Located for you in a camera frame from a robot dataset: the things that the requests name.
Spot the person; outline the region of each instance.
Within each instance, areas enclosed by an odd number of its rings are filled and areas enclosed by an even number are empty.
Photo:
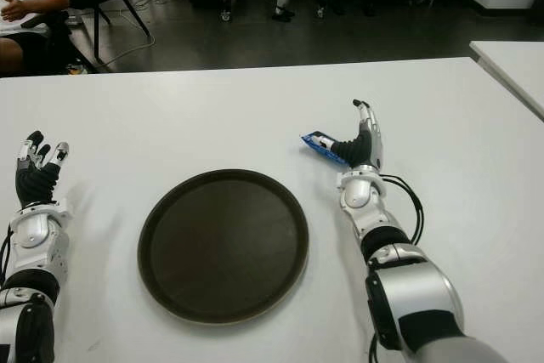
[[[0,77],[40,72],[48,28],[23,29],[36,14],[68,8],[70,0],[0,0]]]

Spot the blue package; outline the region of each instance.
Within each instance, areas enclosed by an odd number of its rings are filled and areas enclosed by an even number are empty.
[[[346,161],[344,161],[344,159],[342,159],[341,157],[337,156],[335,153],[332,153],[330,150],[328,150],[327,148],[324,148],[323,146],[321,145],[318,145],[316,144],[313,140],[312,140],[312,137],[326,137],[330,140],[334,140],[333,138],[331,138],[330,136],[327,136],[325,135],[324,133],[322,132],[319,132],[319,131],[315,131],[315,132],[312,132],[312,133],[309,133],[308,135],[304,135],[304,136],[301,136],[301,139],[310,147],[312,148],[313,150],[317,151],[319,154],[323,155],[323,156],[326,156],[328,159],[331,159],[332,161],[336,162],[336,163],[339,163],[341,165],[346,165],[348,166],[348,163]]]

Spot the chair leg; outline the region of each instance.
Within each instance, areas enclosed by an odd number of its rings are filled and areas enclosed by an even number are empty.
[[[71,43],[71,46],[76,57],[87,67],[88,71],[91,74],[98,74],[99,73],[98,70],[94,68],[94,65],[91,64],[88,58],[85,57],[85,55],[81,51],[79,51],[79,48],[74,46],[72,43]]]
[[[94,9],[94,57],[100,60],[99,57],[99,10]]]
[[[100,15],[102,16],[102,18],[105,20],[105,22],[111,26],[111,20],[110,18],[108,17],[108,15],[106,13],[104,13],[104,10],[102,10],[101,8],[99,8],[99,13]]]
[[[130,10],[130,13],[132,13],[134,18],[138,21],[138,23],[139,23],[140,27],[142,28],[142,30],[144,31],[145,35],[149,36],[150,31],[147,30],[147,27],[145,26],[144,22],[138,16],[138,13],[136,12],[136,10],[134,10],[133,5],[128,0],[122,0],[122,1],[127,5],[127,9]]]

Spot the wheel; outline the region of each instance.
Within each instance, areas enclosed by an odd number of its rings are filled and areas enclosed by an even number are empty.
[[[224,21],[225,23],[228,23],[232,20],[232,14],[231,12],[227,10],[222,11],[220,16],[221,16],[221,20]]]

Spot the person's knee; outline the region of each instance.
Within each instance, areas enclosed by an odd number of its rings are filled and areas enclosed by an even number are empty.
[[[9,38],[0,38],[0,73],[17,74],[23,69],[23,50],[19,44]]]

